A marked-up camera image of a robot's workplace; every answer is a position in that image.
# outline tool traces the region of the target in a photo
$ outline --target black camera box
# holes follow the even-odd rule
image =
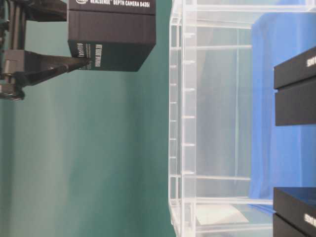
[[[273,207],[290,225],[316,236],[316,188],[275,188]]]
[[[273,237],[307,237],[307,235],[275,213],[273,214]]]
[[[136,72],[156,44],[155,0],[70,0],[68,44],[86,70]]]
[[[316,47],[275,66],[276,125],[316,123]]]

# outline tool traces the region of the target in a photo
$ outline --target clear plastic container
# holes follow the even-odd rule
[[[273,66],[316,46],[300,45],[309,31],[301,19],[315,10],[314,0],[173,1],[169,209],[178,237],[271,237],[272,187],[316,182],[301,162],[315,157],[301,137],[315,127],[278,128],[273,113]],[[286,150],[292,165],[282,170]]]

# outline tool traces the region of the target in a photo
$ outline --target white paper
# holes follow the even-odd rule
[[[229,204],[197,205],[197,220],[201,225],[249,222],[238,209]]]

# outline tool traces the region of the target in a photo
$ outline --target blue fabric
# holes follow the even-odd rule
[[[302,1],[283,0],[280,4]],[[273,68],[316,46],[316,14],[268,13],[252,27],[253,125],[251,198],[273,187],[316,186],[316,126],[275,126]]]

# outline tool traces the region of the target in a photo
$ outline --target green wall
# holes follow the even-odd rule
[[[168,21],[138,73],[75,71],[0,102],[4,237],[173,237],[167,206]],[[26,49],[69,56],[67,23],[28,23]]]

